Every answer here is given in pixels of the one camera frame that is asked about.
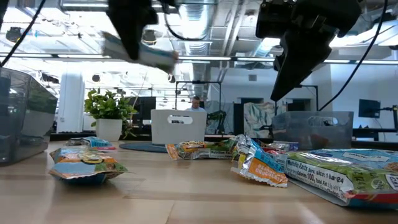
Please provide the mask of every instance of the ceiling duct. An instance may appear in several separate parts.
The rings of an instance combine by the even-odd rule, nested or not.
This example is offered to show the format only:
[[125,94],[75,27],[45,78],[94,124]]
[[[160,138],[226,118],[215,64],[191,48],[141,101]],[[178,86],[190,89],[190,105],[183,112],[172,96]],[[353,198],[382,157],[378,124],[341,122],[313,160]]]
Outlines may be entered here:
[[[180,15],[183,21],[183,36],[187,38],[201,38],[206,36],[210,25],[210,8],[212,4],[208,1],[197,1],[198,4],[187,4],[180,7]],[[186,42],[187,55],[201,56],[208,55],[210,44],[208,42]],[[193,63],[193,80],[210,79],[209,63]],[[193,90],[196,96],[204,97],[202,85],[194,85]]]

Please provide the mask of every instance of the green leaves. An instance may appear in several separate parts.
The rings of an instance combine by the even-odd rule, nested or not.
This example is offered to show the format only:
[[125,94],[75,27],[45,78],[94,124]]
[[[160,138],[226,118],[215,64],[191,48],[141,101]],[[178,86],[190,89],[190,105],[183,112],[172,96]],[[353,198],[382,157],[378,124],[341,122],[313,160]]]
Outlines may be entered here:
[[131,125],[130,117],[137,113],[134,108],[129,105],[130,98],[125,98],[121,95],[117,98],[116,93],[106,91],[101,94],[100,89],[92,89],[87,94],[88,99],[85,100],[85,112],[89,113],[94,119],[121,119],[123,120],[124,138],[133,134],[133,127]]

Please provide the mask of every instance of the person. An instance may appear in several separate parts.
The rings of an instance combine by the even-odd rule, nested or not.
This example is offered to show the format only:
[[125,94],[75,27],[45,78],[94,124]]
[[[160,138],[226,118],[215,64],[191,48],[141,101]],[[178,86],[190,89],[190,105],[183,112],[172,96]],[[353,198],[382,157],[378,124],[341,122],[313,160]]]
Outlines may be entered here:
[[191,108],[186,109],[187,111],[204,111],[206,112],[205,109],[200,107],[200,97],[199,96],[194,96],[192,98],[192,106]]

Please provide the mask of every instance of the nutrition facts label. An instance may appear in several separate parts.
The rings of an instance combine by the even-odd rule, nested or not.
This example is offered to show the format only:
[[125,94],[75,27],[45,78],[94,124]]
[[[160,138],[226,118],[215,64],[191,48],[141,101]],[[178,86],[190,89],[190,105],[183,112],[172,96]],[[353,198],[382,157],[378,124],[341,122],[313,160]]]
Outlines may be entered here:
[[343,174],[292,159],[287,159],[285,173],[297,180],[322,189],[344,202],[347,202],[344,193],[354,189],[352,181]]

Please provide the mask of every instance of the white pillar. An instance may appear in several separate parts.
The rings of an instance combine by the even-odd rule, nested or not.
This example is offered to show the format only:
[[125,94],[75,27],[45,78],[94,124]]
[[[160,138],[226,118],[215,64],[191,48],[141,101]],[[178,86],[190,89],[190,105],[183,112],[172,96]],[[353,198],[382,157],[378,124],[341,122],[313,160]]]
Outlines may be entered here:
[[61,77],[57,133],[83,131],[85,81],[80,63],[68,62]]

